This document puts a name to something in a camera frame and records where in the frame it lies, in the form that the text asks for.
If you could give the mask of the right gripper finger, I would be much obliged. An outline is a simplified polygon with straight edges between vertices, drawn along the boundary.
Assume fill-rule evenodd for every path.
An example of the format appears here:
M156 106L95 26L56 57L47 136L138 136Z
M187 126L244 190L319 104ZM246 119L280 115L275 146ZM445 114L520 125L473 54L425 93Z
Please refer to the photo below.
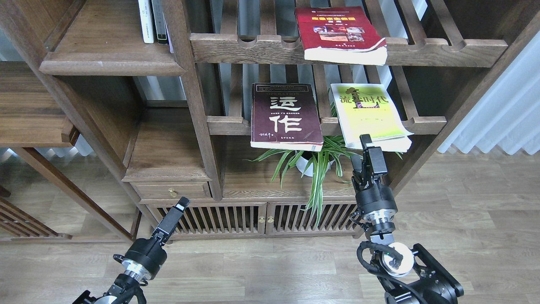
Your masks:
M362 182L362 157L359 155L352 155L351 163L353 167L353 179L356 182Z

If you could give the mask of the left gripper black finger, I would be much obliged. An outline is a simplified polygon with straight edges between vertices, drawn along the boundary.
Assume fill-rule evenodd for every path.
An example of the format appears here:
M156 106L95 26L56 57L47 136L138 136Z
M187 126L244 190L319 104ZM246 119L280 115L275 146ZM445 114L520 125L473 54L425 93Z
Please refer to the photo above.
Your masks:
M186 197L181 197L175 206L173 206L166 216L157 225L151 235L152 239L156 239L160 246L164 246L175 231L179 220L182 218L186 207L190 204L190 200Z

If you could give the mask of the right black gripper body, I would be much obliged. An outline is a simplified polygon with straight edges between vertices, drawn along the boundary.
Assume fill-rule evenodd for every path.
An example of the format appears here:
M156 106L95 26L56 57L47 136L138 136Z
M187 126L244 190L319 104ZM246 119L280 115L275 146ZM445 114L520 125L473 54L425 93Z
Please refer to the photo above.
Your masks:
M363 177L360 171L353 171L357 208L362 219L369 223L389 223L398 211L393 191L383 183L384 176Z

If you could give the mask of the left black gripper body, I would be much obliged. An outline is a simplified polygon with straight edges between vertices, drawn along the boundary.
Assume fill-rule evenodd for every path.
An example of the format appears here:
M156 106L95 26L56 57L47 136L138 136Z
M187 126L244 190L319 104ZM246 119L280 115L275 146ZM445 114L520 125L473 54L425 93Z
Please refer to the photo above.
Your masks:
M167 259L163 249L165 243L158 239L137 239L125 255L114 254L113 258L128 271L137 273L134 278L153 280Z

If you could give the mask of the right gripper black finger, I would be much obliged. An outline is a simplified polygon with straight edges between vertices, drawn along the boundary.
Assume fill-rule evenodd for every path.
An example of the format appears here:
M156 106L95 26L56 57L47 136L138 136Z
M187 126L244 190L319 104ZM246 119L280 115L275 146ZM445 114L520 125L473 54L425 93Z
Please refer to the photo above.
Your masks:
M373 179L388 174L388 168L380 147L374 146L369 134L359 137L363 148L362 177Z

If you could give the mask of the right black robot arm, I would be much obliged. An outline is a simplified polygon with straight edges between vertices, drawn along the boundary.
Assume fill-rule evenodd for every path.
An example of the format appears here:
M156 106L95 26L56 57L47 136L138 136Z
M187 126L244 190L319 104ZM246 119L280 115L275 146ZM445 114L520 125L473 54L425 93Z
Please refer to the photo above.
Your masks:
M388 173L383 151L370 135L359 137L363 155L351 156L357 211L351 221L365 232L356 251L367 272L384 288L388 304L456 304L464 288L421 244L413 248L394 240L397 204L383 183Z

